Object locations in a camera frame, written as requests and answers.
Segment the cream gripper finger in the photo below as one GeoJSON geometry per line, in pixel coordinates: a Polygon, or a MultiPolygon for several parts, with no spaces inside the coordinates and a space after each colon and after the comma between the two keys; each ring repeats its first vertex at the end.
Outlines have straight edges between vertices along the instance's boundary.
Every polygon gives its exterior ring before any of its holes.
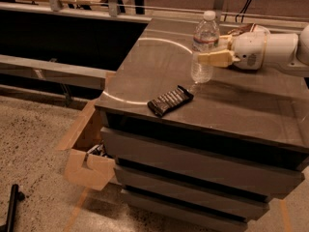
{"type": "Polygon", "coordinates": [[[223,48],[230,48],[233,42],[232,35],[221,35],[219,37],[218,45],[223,48]]]}
{"type": "Polygon", "coordinates": [[[210,53],[200,53],[198,63],[218,68],[227,68],[232,64],[239,62],[240,59],[232,50],[224,49],[210,53]]]}

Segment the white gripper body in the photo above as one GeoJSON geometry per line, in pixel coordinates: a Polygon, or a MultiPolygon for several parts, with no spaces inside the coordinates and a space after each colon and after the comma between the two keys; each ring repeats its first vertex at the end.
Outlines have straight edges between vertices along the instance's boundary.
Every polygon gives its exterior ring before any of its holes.
{"type": "Polygon", "coordinates": [[[258,70],[263,63],[267,34],[247,32],[233,39],[231,49],[235,53],[233,65],[242,70],[258,70]]]}

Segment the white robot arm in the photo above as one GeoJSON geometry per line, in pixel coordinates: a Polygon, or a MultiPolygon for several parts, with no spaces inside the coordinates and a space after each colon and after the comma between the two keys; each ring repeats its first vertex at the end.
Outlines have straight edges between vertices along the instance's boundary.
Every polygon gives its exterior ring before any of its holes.
{"type": "Polygon", "coordinates": [[[307,77],[309,75],[309,26],[301,33],[269,33],[265,28],[240,35],[224,35],[220,48],[199,53],[199,64],[217,68],[236,66],[256,71],[262,67],[281,73],[307,77]]]}

